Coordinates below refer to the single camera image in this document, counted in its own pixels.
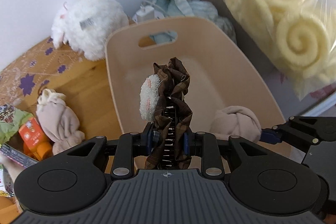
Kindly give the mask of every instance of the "brown plaid fabric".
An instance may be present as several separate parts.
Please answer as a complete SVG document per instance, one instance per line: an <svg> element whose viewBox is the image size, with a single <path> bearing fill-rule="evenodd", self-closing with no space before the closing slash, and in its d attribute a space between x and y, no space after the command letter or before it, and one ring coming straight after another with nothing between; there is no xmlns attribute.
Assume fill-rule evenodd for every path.
<svg viewBox="0 0 336 224"><path fill-rule="evenodd" d="M182 94L188 93L190 76L182 62L176 57L170 59L167 65L154 63L154 72L160 78L159 100L155 108L154 125L156 130L160 132L160 139L157 146L153 149L152 154L146 160L146 169L155 169L158 167L163 157L165 140L168 135L171 119L164 116L164 110L167 105L166 97L171 97L172 102L176 105L177 116L179 121L175 126L175 144L174 157L177 166L173 168L187 169L190 165L191 157L184 154L183 151L183 134L188 129L193 112L190 110L186 102L182 100Z"/></svg>

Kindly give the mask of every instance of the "clear plastic bag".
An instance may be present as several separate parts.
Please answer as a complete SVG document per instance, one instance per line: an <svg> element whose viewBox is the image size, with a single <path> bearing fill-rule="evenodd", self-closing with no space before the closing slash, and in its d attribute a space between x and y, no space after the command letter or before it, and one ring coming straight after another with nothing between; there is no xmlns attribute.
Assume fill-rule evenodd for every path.
<svg viewBox="0 0 336 224"><path fill-rule="evenodd" d="M336 81L336 0L224 0L299 99Z"/></svg>

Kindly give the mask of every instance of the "orange bottle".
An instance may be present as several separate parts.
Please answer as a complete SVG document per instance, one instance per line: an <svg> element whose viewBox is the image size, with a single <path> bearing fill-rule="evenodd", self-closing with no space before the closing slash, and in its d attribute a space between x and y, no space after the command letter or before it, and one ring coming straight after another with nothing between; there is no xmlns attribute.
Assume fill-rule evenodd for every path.
<svg viewBox="0 0 336 224"><path fill-rule="evenodd" d="M53 155L50 140L34 117L20 127L19 134L37 160L44 160Z"/></svg>

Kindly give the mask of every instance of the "pink fabric bundle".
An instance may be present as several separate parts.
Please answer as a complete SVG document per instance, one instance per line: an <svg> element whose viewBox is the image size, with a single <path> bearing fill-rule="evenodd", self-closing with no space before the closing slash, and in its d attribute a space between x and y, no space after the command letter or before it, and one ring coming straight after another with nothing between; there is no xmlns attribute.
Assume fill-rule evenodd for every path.
<svg viewBox="0 0 336 224"><path fill-rule="evenodd" d="M38 98L36 115L44 133L54 143L54 155L80 144L85 135L79 131L79 120L71 108L65 104L65 95L44 89Z"/></svg>
<svg viewBox="0 0 336 224"><path fill-rule="evenodd" d="M260 139L261 126L256 115L248 108L229 106L216 112L210 133L218 140L228 140L230 135L238 135L256 143Z"/></svg>

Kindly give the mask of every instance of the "white plush toy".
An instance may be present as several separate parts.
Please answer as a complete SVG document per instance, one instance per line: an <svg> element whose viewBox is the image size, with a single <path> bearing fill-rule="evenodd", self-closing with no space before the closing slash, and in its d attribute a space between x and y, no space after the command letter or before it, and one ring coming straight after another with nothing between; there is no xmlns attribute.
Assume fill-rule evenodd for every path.
<svg viewBox="0 0 336 224"><path fill-rule="evenodd" d="M115 0L79 0L72 6L64 5L57 13L51 28L54 47L62 42L89 60L105 58L108 36L128 26L122 6Z"/></svg>

